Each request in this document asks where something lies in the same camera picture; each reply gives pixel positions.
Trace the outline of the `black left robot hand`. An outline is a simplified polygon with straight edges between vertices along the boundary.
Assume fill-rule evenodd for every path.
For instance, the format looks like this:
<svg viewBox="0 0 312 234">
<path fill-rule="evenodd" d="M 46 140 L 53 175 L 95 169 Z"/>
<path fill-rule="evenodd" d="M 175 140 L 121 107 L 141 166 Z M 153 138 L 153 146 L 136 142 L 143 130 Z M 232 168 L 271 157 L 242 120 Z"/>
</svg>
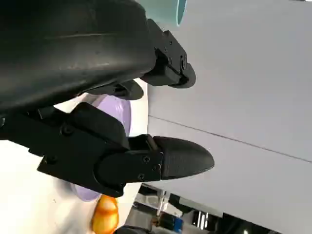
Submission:
<svg viewBox="0 0 312 234">
<path fill-rule="evenodd" d="M 169 31 L 134 0 L 3 0 L 0 3 L 0 137 L 42 157 L 38 170 L 120 197 L 127 183 L 170 180 L 214 167 L 204 147 L 179 138 L 126 136 L 81 94 L 138 100 L 136 78 L 190 88 L 196 75 Z"/>
</svg>

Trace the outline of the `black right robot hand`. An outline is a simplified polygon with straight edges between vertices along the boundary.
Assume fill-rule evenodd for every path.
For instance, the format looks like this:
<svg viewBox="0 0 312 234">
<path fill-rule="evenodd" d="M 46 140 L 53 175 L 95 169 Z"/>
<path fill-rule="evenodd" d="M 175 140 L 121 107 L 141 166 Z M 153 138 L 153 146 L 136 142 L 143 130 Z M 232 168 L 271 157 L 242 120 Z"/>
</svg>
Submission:
<svg viewBox="0 0 312 234">
<path fill-rule="evenodd" d="M 118 228 L 114 234 L 154 234 L 154 232 L 142 227 L 122 226 Z"/>
</svg>

